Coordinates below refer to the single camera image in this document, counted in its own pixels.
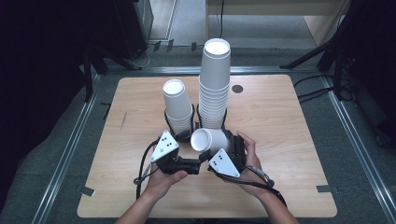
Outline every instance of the stack of paper cups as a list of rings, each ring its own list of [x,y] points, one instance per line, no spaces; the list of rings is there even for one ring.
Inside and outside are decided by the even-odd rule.
[[[199,114],[204,128],[220,129],[230,89],[230,44],[219,38],[206,41],[199,76]]]
[[[171,79],[163,84],[165,113],[175,134],[191,129],[192,106],[183,82]]]

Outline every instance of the black cable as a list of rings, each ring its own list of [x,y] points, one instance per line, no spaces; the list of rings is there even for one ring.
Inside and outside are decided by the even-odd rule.
[[[312,100],[312,99],[318,98],[319,96],[321,96],[321,95],[323,95],[324,93],[329,92],[329,91],[331,91],[331,90],[323,91],[323,92],[321,92],[320,94],[317,94],[317,95],[312,96],[312,97],[310,97],[310,98],[304,99],[304,100],[300,101],[300,104],[302,104],[302,103],[304,103],[304,102],[307,102],[307,101],[310,101],[310,100]]]
[[[160,169],[160,167],[157,167],[157,169],[155,169],[153,172],[149,173],[148,175],[145,175],[145,176],[143,176],[143,177],[142,177],[142,178],[143,178],[143,180],[145,180],[145,179],[146,179],[146,177],[148,177],[148,176],[150,176],[150,175],[154,174],[155,172],[157,172],[159,169]]]
[[[324,89],[320,89],[320,90],[317,90],[317,91],[312,91],[312,92],[309,92],[309,93],[306,93],[306,94],[302,94],[302,95],[299,95],[297,97],[298,98],[303,98],[305,96],[309,96],[309,95],[313,95],[313,94],[316,94],[316,93],[320,93],[322,91],[324,91],[324,92],[332,91],[333,89],[334,89],[334,87],[324,88]]]
[[[285,204],[286,207],[288,207],[286,205],[286,201],[283,198],[282,194],[278,190],[273,189],[272,187],[270,187],[268,185],[260,184],[260,183],[257,183],[257,182],[247,182],[247,181],[236,180],[236,179],[228,177],[227,175],[222,175],[222,174],[216,172],[214,169],[211,169],[211,170],[213,171],[213,173],[215,173],[215,175],[218,178],[222,179],[223,181],[228,181],[230,183],[235,183],[235,184],[239,184],[239,185],[250,185],[250,186],[253,186],[253,187],[256,187],[256,188],[259,188],[259,189],[266,189],[266,190],[270,191],[271,193],[273,193],[283,204]]]
[[[134,60],[140,58],[140,56],[142,56],[143,52],[147,51],[148,49],[154,47],[154,44],[148,44],[148,46],[145,49],[140,50],[136,56],[134,56],[131,60],[129,60],[130,62],[133,62]]]
[[[222,37],[222,16],[224,14],[224,0],[221,1],[221,16],[220,16],[220,36],[219,38]]]
[[[158,137],[157,140],[155,140],[155,141],[152,142],[150,145],[148,145],[148,148],[146,148],[146,151],[145,151],[145,153],[143,154],[142,161],[140,162],[139,177],[136,178],[136,179],[134,180],[134,183],[136,184],[136,199],[138,199],[138,198],[140,197],[140,190],[142,189],[142,181],[144,180],[144,178],[142,177],[142,173],[143,173],[143,166],[144,166],[144,164],[145,164],[145,159],[146,159],[146,157],[147,157],[147,155],[148,155],[148,153],[149,153],[149,150],[150,150],[153,146],[157,145],[158,142],[160,142],[160,138],[161,138],[161,137]]]
[[[308,80],[308,79],[315,78],[315,77],[333,77],[333,76],[319,75],[319,76],[305,77],[305,78],[302,78],[302,79],[298,80],[298,81],[293,85],[293,87],[296,87],[299,83],[301,83],[301,82],[303,82],[303,81],[306,81],[306,80]]]
[[[205,44],[200,44],[196,45],[196,47],[203,47]],[[177,48],[191,48],[191,45],[174,45],[172,49],[177,49]]]

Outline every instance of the black stand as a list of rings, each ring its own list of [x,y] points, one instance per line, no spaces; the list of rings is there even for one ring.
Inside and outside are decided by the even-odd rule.
[[[322,57],[317,64],[317,69],[319,72],[327,72],[329,71],[332,64],[335,62],[333,91],[334,94],[337,96],[338,100],[341,101],[341,79],[344,63],[343,42],[346,36],[345,32],[350,29],[351,21],[353,18],[355,18],[355,15],[360,9],[361,2],[363,1],[355,0],[350,3],[348,13],[346,14],[340,26],[337,28],[337,31],[329,41],[327,41],[320,47],[306,53],[304,56],[297,59],[296,61],[285,65],[280,65],[279,67],[282,69],[292,69],[324,51]]]
[[[118,58],[106,50],[88,45],[84,50],[84,74],[86,81],[85,102],[88,102],[88,100],[90,100],[91,96],[93,95],[91,64],[99,75],[105,75],[108,71],[103,57],[109,58],[113,62],[118,63],[128,70],[138,70],[138,68],[133,67],[123,59]]]

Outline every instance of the tripod leg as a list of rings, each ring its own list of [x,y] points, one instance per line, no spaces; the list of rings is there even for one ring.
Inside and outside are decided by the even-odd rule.
[[[341,96],[341,80],[343,76],[343,63],[344,63],[344,52],[341,48],[338,49],[337,59],[335,61],[334,71],[334,94],[339,101],[343,100]]]
[[[85,74],[85,102],[93,95],[93,86],[92,86],[92,72],[91,72],[91,62],[90,62],[90,48],[85,48],[84,51],[84,74]]]
[[[136,68],[134,68],[132,65],[128,64],[127,62],[125,62],[123,59],[120,59],[118,57],[116,57],[115,55],[112,55],[111,53],[105,51],[104,49],[98,48],[98,47],[94,47],[99,53],[101,53],[102,55],[107,56],[109,59],[111,59],[113,62],[118,63],[119,65],[123,66],[126,69],[129,70],[137,70]]]
[[[280,65],[279,68],[284,68],[284,69],[291,69],[291,68],[295,68],[298,65],[300,65],[301,63],[304,63],[306,61],[308,61],[309,59],[317,56],[318,54],[320,54],[321,52],[323,52],[326,49],[326,46],[328,44],[325,43],[320,47],[317,47],[316,49],[306,53],[305,55],[303,55],[301,58],[297,59],[296,61],[292,62],[292,63],[288,63],[288,64],[284,64],[284,65]]]

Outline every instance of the forearm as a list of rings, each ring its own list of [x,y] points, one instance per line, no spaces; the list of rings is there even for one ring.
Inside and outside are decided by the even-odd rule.
[[[298,223],[289,209],[274,194],[264,192],[257,196],[257,198],[262,203],[262,206],[264,206],[265,211],[267,211],[271,223]]]
[[[116,224],[145,223],[151,209],[158,200],[143,193],[131,207],[117,220]]]

